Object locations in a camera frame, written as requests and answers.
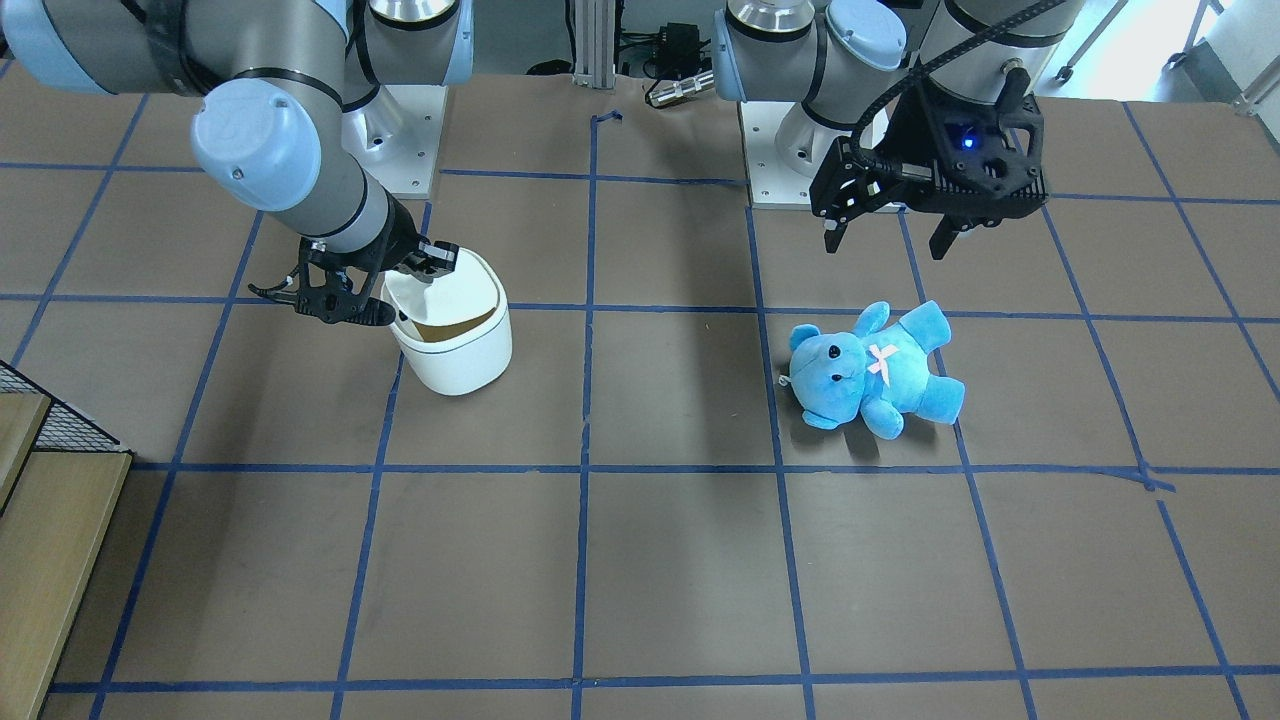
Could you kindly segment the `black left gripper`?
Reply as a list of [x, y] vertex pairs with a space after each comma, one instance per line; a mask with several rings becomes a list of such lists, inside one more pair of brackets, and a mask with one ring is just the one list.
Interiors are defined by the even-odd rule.
[[864, 149], [849, 136], [829, 142], [809, 187], [809, 209], [823, 220], [827, 254], [836, 254], [849, 222], [902, 204], [915, 213], [941, 217], [929, 237], [931, 258], [941, 261], [965, 231], [965, 218], [950, 215], [934, 195], [940, 154], [925, 142], [890, 142]]

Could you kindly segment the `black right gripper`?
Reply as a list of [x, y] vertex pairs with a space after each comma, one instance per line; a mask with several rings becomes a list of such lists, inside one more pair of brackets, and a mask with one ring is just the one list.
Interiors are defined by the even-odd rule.
[[334, 237], [303, 237], [300, 272], [273, 287], [250, 283], [248, 290], [326, 324], [385, 327], [397, 319], [397, 310], [372, 296], [380, 274], [402, 275], [429, 287], [435, 278], [453, 273], [458, 258], [457, 243], [430, 241], [419, 232], [407, 208], [388, 197], [384, 222], [361, 249], [340, 251]]

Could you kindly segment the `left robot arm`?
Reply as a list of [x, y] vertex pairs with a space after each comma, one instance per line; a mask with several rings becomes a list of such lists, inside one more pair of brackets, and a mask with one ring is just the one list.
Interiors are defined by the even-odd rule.
[[710, 37], [717, 94], [791, 102], [835, 132], [810, 151], [828, 252], [900, 202], [940, 218], [931, 256], [1051, 199], [1033, 92], [1079, 1], [727, 1]]

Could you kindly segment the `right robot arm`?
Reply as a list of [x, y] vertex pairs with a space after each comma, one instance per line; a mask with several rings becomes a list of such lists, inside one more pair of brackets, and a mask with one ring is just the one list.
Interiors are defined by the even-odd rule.
[[255, 293], [328, 324], [389, 325], [384, 272], [449, 275], [454, 243], [342, 141], [390, 85], [460, 85], [474, 70], [470, 1], [5, 1], [4, 38], [42, 85], [200, 97], [196, 161], [300, 236], [297, 266]]

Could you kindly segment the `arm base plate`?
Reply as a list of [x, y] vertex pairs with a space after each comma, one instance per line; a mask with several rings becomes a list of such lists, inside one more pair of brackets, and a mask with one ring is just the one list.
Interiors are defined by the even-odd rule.
[[742, 150], [751, 205], [810, 209], [810, 186], [840, 131], [817, 124], [796, 102], [741, 102]]
[[435, 85], [381, 86], [342, 117], [342, 143], [402, 200], [433, 193], [449, 91]]

